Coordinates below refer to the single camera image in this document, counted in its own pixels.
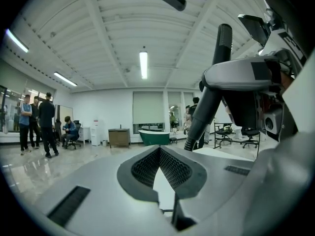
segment marble floor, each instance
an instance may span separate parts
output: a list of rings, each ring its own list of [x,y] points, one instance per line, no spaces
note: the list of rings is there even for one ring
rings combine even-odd
[[[211,135],[209,142],[205,147],[214,147],[214,136]],[[185,140],[178,141],[177,146],[184,148]],[[272,139],[260,142],[260,151],[267,148],[274,148],[277,142]],[[78,147],[77,150],[69,148],[67,150],[59,147],[59,156],[52,154],[52,159],[45,158],[43,146],[40,149],[33,150],[31,153],[20,155],[19,146],[1,146],[0,147],[0,165],[8,185],[14,193],[21,195],[27,202],[33,204],[36,199],[45,192],[53,183],[59,179],[74,172],[82,165],[89,163],[101,157],[112,156],[119,153],[126,153],[130,149],[143,147],[142,144],[126,147],[97,146],[86,144],[85,147]],[[255,160],[257,149],[253,145],[242,148],[239,143],[231,145],[222,145],[217,148],[223,152]]]

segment black pants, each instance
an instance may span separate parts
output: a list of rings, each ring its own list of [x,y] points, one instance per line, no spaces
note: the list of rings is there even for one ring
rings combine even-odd
[[[19,124],[20,126],[20,145],[21,150],[28,149],[28,133],[29,133],[29,126]]]
[[[34,143],[34,140],[33,140],[33,138],[34,138],[33,131],[36,134],[36,146],[38,147],[39,146],[39,141],[40,141],[40,132],[39,132],[38,125],[37,125],[36,121],[30,122],[30,141],[31,141],[31,146],[35,147],[35,143]]]
[[[75,137],[75,135],[71,135],[71,134],[63,134],[61,136],[61,140],[63,142],[63,145],[64,145],[64,140],[65,140],[65,145],[67,146],[68,145],[68,142],[70,141],[71,138]]]
[[[55,139],[54,139],[53,128],[52,127],[41,127],[40,130],[41,130],[41,135],[43,138],[43,143],[44,143],[44,148],[45,148],[46,154],[50,155],[49,144],[51,145],[51,147],[54,150],[54,153],[56,154],[58,152],[58,150],[57,150]]]
[[[196,143],[195,146],[193,147],[193,150],[198,149],[198,148],[202,148],[204,144],[205,144],[205,133],[202,134],[202,136],[199,139],[198,146],[197,146],[197,143]]]

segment office chair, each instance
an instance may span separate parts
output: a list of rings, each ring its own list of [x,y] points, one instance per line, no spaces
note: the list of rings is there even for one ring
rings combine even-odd
[[[77,130],[75,131],[76,136],[70,139],[70,143],[68,144],[68,147],[74,146],[74,149],[77,149],[77,147],[76,147],[77,145],[81,147],[81,144],[75,142],[79,138],[79,129],[81,127],[81,124],[75,124],[75,126],[77,128]]]
[[[228,136],[228,135],[232,134],[232,131],[225,131],[224,130],[224,127],[231,126],[231,125],[232,125],[231,123],[215,123],[215,128],[217,127],[218,130],[215,131],[215,147],[214,148],[218,148],[218,147],[221,148],[221,143],[224,141],[228,141],[228,142],[230,142],[230,144],[232,144],[232,139],[229,138],[229,136]],[[216,134],[221,135],[222,138],[216,138]],[[216,146],[217,140],[220,140],[219,146]]]
[[[55,122],[55,134],[56,134],[56,145],[58,144],[58,146],[60,146],[60,141],[61,141],[61,122]]]
[[[246,145],[248,145],[248,147],[250,146],[250,144],[253,144],[255,145],[255,148],[257,148],[257,146],[259,146],[259,142],[260,142],[260,132],[258,130],[255,130],[255,129],[250,129],[250,128],[245,128],[245,127],[242,127],[242,135],[243,136],[248,136],[248,140],[246,141],[242,141],[242,143],[244,143],[243,145],[243,148],[245,148]],[[253,136],[256,136],[259,134],[259,139],[258,141],[257,140],[254,140],[252,137]]]

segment black vent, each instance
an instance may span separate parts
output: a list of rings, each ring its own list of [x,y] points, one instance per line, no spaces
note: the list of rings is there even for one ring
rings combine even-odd
[[[225,170],[236,173],[236,174],[244,175],[244,176],[247,176],[250,172],[249,169],[244,169],[244,168],[231,166],[231,165],[227,166]]]
[[[142,184],[153,188],[154,179],[159,168],[159,149],[136,162],[132,168],[132,175]]]
[[[187,164],[164,150],[161,150],[160,167],[173,189],[184,183],[192,174],[192,170]]]
[[[90,189],[76,186],[65,198],[48,214],[48,218],[64,227],[75,211],[84,201]]]

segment fluorescent ceiling light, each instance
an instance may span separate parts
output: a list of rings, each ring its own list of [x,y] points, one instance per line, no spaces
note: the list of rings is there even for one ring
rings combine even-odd
[[[13,40],[13,42],[14,43],[16,43],[24,52],[28,52],[29,51],[29,49],[25,46],[25,45],[23,45],[17,38],[16,38],[16,36],[14,36],[13,34],[12,34],[12,32],[10,32],[10,30],[9,29],[7,29],[6,31],[5,31],[5,33],[9,36],[9,38],[11,38],[12,40]]]
[[[77,86],[77,84],[75,84],[75,83],[73,83],[72,81],[66,79],[64,76],[62,76],[62,75],[61,75],[60,73],[58,73],[58,72],[55,72],[54,75],[57,76],[58,78],[64,80],[64,81],[66,81],[67,83],[69,83],[70,85],[72,85],[72,86],[74,86],[74,87]]]
[[[147,52],[140,52],[140,67],[141,67],[141,76],[142,79],[148,78],[148,53]]]

